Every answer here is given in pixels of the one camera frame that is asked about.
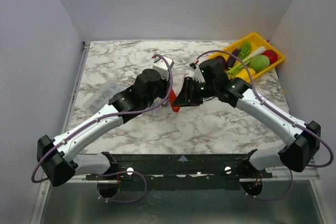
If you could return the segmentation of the toy green onion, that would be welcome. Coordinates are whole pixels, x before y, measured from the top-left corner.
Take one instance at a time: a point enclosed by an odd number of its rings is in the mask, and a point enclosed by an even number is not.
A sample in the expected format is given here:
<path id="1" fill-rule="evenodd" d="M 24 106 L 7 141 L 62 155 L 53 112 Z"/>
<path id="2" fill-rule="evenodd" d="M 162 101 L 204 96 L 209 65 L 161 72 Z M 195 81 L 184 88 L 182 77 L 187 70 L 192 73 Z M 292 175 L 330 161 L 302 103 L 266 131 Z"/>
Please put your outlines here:
<path id="1" fill-rule="evenodd" d="M 239 63 L 235 64 L 230 70 L 227 71 L 228 77 L 230 79 L 232 79 L 236 73 L 243 68 L 243 64 L 248 64 L 253 57 L 257 56 L 257 55 L 261 55 L 263 52 L 266 51 L 266 48 L 264 46 L 260 46 L 259 48 L 257 48 L 256 50 L 254 50 L 252 53 L 250 53 L 245 59 L 240 60 L 238 59 Z"/>

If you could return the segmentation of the red toy chili pepper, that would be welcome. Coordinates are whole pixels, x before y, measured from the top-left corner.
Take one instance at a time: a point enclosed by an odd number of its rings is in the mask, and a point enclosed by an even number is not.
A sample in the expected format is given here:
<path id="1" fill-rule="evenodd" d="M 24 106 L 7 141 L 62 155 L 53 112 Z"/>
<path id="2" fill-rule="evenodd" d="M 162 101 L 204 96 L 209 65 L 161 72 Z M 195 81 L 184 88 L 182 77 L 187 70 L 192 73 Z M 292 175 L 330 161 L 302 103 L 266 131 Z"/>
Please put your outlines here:
<path id="1" fill-rule="evenodd" d="M 180 107 L 173 105 L 173 102 L 175 101 L 175 99 L 176 99 L 176 94 L 175 94 L 174 90 L 172 90 L 171 93 L 170 93 L 170 96 L 169 96 L 169 103 L 170 103 L 170 107 L 171 107 L 172 111 L 177 113 L 177 112 L 179 112 Z"/>

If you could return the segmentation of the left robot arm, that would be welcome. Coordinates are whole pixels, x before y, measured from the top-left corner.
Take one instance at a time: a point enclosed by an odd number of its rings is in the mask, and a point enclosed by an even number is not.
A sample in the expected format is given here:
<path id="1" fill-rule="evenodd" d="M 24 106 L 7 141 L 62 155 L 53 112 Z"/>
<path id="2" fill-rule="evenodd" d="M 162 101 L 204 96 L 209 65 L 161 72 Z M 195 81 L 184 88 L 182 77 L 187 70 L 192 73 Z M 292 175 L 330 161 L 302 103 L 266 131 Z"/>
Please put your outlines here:
<path id="1" fill-rule="evenodd" d="M 172 84 L 170 68 L 143 70 L 132 86 L 116 93 L 101 110 L 76 128 L 54 138 L 42 136 L 37 141 L 37 166 L 43 169 L 53 186 L 63 185 L 79 169 L 74 158 L 86 146 L 136 116 L 154 110 L 154 100 L 161 98 L 165 102 Z"/>

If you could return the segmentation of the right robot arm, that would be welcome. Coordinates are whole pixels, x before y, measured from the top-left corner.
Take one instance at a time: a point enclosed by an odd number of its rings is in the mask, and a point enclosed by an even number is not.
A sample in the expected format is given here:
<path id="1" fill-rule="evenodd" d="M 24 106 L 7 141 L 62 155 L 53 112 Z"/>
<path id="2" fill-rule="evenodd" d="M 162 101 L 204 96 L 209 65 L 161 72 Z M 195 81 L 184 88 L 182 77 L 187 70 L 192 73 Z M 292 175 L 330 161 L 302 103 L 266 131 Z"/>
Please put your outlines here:
<path id="1" fill-rule="evenodd" d="M 204 98 L 216 97 L 221 102 L 238 108 L 256 118 L 272 130 L 282 141 L 281 145 L 267 149 L 250 151 L 238 165 L 246 177 L 255 177 L 268 167 L 285 166 L 294 172 L 302 172 L 320 144 L 316 137 L 306 130 L 319 135 L 321 127 L 312 121 L 306 124 L 295 118 L 291 122 L 285 117 L 288 113 L 266 100 L 259 100 L 251 84 L 241 78 L 229 79 L 219 61 L 203 61 L 195 70 L 193 77 L 184 78 L 182 89 L 173 102 L 174 106 L 199 106 Z"/>

